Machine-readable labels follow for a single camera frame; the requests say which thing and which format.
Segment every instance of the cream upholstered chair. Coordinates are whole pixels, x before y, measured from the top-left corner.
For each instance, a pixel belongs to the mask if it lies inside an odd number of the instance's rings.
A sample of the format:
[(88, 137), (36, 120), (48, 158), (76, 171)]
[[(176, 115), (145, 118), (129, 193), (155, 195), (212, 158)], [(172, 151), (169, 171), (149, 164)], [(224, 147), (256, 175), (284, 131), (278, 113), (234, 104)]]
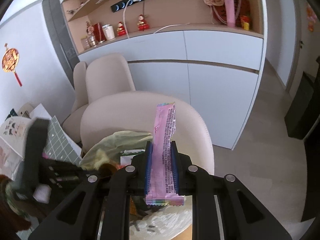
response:
[(210, 135), (198, 112), (183, 101), (151, 92), (123, 92), (90, 103), (80, 127), (84, 150), (88, 151), (116, 131), (152, 132), (156, 106), (170, 102), (176, 104), (176, 131), (172, 140), (177, 142), (178, 151), (189, 155), (193, 164), (214, 174)]
[(120, 53), (111, 53), (91, 62), (86, 84), (89, 104), (104, 96), (136, 90), (128, 63)]
[(87, 86), (85, 84), (86, 70), (87, 63), (84, 61), (79, 62), (73, 70), (76, 100), (71, 109), (71, 115), (62, 124), (63, 130), (76, 143), (81, 141), (80, 122), (82, 114), (88, 107)]

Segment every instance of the cabinet drawer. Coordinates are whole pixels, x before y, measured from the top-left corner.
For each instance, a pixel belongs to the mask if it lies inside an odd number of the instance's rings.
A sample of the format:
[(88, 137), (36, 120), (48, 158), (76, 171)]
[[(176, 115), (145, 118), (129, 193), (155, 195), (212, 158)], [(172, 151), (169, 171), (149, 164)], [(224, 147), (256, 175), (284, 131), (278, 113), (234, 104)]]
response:
[(95, 59), (114, 52), (121, 53), (127, 61), (187, 59), (183, 31), (149, 34), (116, 41), (85, 52), (79, 55), (79, 59), (90, 64)]
[(129, 67), (137, 91), (160, 93), (190, 104), (186, 63), (130, 63)]
[(214, 145), (231, 149), (251, 105), (258, 75), (212, 66), (188, 64), (191, 105), (202, 116)]
[(188, 60), (260, 69), (263, 39), (228, 32), (184, 31)]

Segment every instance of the red tassel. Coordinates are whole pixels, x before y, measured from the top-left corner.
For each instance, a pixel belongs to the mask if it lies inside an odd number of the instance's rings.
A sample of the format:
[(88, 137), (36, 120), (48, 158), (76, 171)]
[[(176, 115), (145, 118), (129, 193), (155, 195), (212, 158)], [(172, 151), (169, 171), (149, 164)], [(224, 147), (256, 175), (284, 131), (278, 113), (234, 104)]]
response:
[(19, 86), (21, 86), (21, 87), (22, 87), (22, 83), (21, 83), (21, 81), (20, 81), (20, 79), (19, 79), (19, 77), (18, 77), (18, 75), (17, 75), (17, 73), (16, 73), (16, 72), (14, 72), (14, 76), (16, 77), (16, 80), (18, 81)]

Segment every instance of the red figurine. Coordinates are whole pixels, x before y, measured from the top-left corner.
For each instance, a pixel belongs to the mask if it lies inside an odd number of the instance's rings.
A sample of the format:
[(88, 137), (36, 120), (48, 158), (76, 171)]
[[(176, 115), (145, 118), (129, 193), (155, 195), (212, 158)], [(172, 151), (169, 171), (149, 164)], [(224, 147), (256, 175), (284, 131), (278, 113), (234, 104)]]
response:
[(122, 22), (118, 23), (117, 33), (118, 33), (118, 36), (122, 36), (122, 35), (127, 34)]
[(143, 14), (140, 14), (138, 17), (138, 28), (139, 31), (143, 31), (143, 30), (147, 30), (150, 28), (150, 26), (148, 25), (147, 21), (144, 19)]

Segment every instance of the gray door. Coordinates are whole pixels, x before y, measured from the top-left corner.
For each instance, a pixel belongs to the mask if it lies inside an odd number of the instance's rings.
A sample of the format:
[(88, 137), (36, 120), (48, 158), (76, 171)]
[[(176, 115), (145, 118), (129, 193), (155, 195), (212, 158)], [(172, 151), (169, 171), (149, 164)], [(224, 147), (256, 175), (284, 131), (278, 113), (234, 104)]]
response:
[(73, 69), (79, 63), (59, 0), (43, 0), (44, 18), (60, 63), (73, 86)]

